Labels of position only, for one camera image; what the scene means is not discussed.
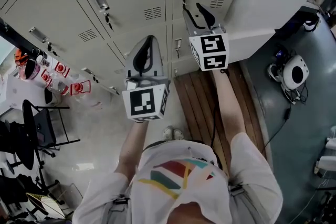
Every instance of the white robot device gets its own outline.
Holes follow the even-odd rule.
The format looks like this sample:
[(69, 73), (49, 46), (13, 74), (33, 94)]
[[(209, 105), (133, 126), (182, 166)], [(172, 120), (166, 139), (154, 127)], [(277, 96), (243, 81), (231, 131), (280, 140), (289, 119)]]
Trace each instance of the white robot device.
[(202, 71), (227, 68), (228, 35), (210, 8), (200, 3), (196, 3), (196, 6), (203, 15), (208, 28), (198, 26), (186, 5), (183, 4), (183, 17), (189, 32), (193, 56)]
[(127, 117), (137, 122), (163, 118), (170, 80), (163, 75), (158, 40), (143, 38), (125, 62), (126, 90), (122, 92)]
[(292, 57), (284, 66), (270, 64), (267, 72), (271, 78), (281, 83), (285, 96), (292, 104), (295, 104), (296, 100), (301, 100), (298, 88), (308, 78), (309, 70), (300, 55)]

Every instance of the orange object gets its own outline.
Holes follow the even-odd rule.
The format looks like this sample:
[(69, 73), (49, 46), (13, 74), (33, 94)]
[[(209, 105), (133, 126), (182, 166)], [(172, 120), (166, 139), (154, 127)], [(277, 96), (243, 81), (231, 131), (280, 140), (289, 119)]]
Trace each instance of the orange object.
[(15, 54), (14, 54), (14, 61), (17, 66), (22, 66), (28, 61), (28, 55), (23, 54), (20, 49), (16, 49)]

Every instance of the locker vent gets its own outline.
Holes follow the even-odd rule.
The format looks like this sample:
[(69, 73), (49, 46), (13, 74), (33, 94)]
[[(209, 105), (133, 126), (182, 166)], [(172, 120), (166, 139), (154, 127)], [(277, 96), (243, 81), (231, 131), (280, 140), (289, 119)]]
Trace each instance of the locker vent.
[(224, 0), (211, 0), (210, 8), (221, 8)]
[(161, 17), (161, 7), (145, 9), (143, 12), (146, 20)]
[(97, 35), (95, 34), (95, 32), (93, 32), (91, 29), (87, 30), (83, 33), (80, 33), (78, 35), (84, 42), (89, 41), (90, 39), (94, 39), (95, 37), (97, 37)]

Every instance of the white t-shirt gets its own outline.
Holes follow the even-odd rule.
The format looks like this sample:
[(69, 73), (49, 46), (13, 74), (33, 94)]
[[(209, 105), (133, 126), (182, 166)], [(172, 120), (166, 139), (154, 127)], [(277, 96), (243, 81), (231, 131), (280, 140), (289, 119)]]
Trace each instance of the white t-shirt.
[[(249, 198), (261, 204), (270, 224), (275, 223), (282, 194), (267, 161), (245, 133), (233, 138), (231, 153), (230, 182), (248, 185)], [(101, 224), (104, 205), (128, 186), (119, 173), (91, 182), (73, 223)], [(170, 141), (148, 148), (130, 187), (133, 224), (166, 224), (174, 208), (189, 202), (198, 203), (202, 215), (213, 223), (233, 223), (228, 177), (207, 145)]]

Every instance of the wooden board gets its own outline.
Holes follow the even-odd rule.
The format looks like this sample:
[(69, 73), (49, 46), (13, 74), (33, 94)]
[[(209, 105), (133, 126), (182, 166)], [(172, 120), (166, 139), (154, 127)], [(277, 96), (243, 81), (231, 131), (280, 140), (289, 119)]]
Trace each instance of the wooden board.
[[(242, 109), (246, 133), (262, 152), (264, 148), (263, 136), (240, 66), (234, 63), (229, 65), (228, 70), (230, 82)], [(202, 140), (205, 144), (211, 145), (215, 118), (216, 128), (213, 149), (222, 163), (223, 170), (229, 174), (230, 145), (225, 137), (225, 130), (220, 117), (216, 85), (212, 72), (192, 72), (175, 78), (174, 82), (189, 131), (194, 140)]]

